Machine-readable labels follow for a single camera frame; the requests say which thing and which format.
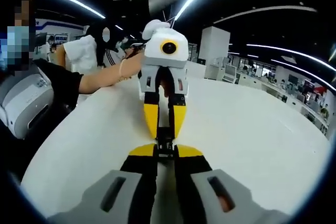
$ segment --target white table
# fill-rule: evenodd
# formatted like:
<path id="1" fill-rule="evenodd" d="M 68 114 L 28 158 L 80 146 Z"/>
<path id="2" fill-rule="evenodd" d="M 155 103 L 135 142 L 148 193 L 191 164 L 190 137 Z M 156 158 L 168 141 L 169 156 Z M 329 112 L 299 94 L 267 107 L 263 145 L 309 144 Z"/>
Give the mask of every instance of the white table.
<path id="1" fill-rule="evenodd" d="M 187 114 L 176 143 L 201 150 L 213 169 L 248 187 L 263 208 L 295 213 L 329 160 L 331 146 L 324 135 L 261 90 L 205 79 L 189 82 Z M 101 89 L 46 139 L 22 181 L 44 216 L 78 205 L 83 192 L 119 169 L 129 151 L 152 142 L 138 97 L 135 79 Z"/>

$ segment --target ceiling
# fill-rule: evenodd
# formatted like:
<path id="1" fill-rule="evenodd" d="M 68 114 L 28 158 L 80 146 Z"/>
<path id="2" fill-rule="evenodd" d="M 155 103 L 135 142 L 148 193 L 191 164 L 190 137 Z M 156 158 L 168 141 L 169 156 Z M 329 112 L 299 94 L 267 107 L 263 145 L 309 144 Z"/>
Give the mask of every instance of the ceiling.
<path id="1" fill-rule="evenodd" d="M 79 0 L 105 15 L 108 20 L 123 27 L 140 38 L 150 17 L 148 0 L 113 1 Z M 177 0 L 172 5 L 176 14 L 186 0 Z M 281 56 L 294 56 L 297 67 L 305 69 L 331 82 L 332 70 L 300 55 L 267 48 L 247 47 L 259 44 L 286 48 L 328 62 L 336 42 L 333 0 L 196 0 L 176 21 L 174 28 L 182 32 L 190 42 L 200 44 L 202 29 L 215 26 L 231 33 L 231 51 L 244 55 L 259 56 L 259 61 L 270 63 L 271 59 L 284 61 Z M 310 7 L 308 10 L 266 10 L 214 22 L 234 14 L 272 6 Z M 68 3 L 65 0 L 36 0 L 37 17 L 57 19 L 79 25 L 99 19 L 96 15 Z"/>

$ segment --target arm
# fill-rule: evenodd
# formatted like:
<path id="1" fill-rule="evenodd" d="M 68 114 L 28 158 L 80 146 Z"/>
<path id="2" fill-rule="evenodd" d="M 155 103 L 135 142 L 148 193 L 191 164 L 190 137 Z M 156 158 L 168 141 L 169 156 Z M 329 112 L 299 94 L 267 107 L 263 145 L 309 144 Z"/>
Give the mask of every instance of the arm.
<path id="1" fill-rule="evenodd" d="M 56 50 L 56 59 L 58 62 L 58 65 L 62 66 L 65 68 L 65 50 L 63 44 L 60 45 L 57 50 Z"/>
<path id="2" fill-rule="evenodd" d="M 137 74 L 141 70 L 142 58 L 143 54 L 137 54 L 130 59 L 124 60 L 122 65 L 121 63 L 116 64 L 97 73 L 83 76 L 79 85 L 79 93 L 91 94 L 102 87 L 114 85 L 123 78 L 129 78 Z"/>

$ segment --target yellow robot part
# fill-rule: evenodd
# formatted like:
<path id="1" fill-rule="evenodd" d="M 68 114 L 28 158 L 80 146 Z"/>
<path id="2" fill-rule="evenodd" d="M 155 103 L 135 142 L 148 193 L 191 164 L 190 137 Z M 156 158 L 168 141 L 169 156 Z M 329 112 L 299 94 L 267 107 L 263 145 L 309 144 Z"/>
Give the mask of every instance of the yellow robot part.
<path id="1" fill-rule="evenodd" d="M 155 146 L 155 144 L 147 144 L 147 145 L 137 147 L 130 152 L 129 156 L 149 156 L 149 157 L 152 157 L 153 152 L 154 152 L 154 146 Z"/>
<path id="2" fill-rule="evenodd" d="M 181 145 L 177 144 L 178 148 L 178 156 L 179 157 L 195 157 L 195 156 L 203 156 L 203 153 L 200 152 L 198 149 L 186 146 L 186 145 Z"/>
<path id="3" fill-rule="evenodd" d="M 158 132 L 158 119 L 159 119 L 159 105 L 157 104 L 144 104 L 145 119 L 148 125 L 152 138 L 156 138 Z"/>
<path id="4" fill-rule="evenodd" d="M 185 112 L 187 107 L 186 106 L 179 106 L 174 105 L 174 127 L 175 127 L 175 138 L 179 135 L 180 129 L 182 127 L 184 118 L 185 118 Z"/>

